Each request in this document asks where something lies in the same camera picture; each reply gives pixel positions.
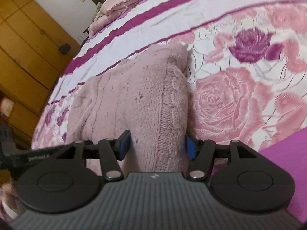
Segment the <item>person's left hand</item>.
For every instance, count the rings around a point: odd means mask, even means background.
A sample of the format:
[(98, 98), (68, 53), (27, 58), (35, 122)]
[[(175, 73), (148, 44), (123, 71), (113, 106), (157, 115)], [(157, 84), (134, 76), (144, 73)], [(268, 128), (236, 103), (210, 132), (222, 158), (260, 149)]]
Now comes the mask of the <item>person's left hand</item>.
[(24, 208), (12, 183), (1, 186), (1, 219), (10, 222), (23, 214)]

